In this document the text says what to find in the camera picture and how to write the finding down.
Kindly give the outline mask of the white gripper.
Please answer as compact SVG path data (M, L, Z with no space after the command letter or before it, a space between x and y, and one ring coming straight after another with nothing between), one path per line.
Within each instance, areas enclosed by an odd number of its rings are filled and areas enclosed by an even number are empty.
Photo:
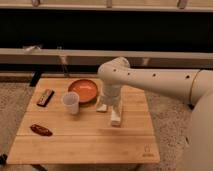
M99 103L96 105L97 112L106 112L107 106L113 106L111 111L111 125L119 126L122 121L121 86L104 84L101 88Z

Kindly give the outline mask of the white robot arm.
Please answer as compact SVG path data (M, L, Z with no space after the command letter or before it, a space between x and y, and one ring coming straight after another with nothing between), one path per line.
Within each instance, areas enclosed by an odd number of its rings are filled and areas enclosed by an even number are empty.
M123 85L193 105L178 171L213 171L213 70L131 69L126 58L118 57L102 64L98 76L102 88L97 110L114 106L117 118Z

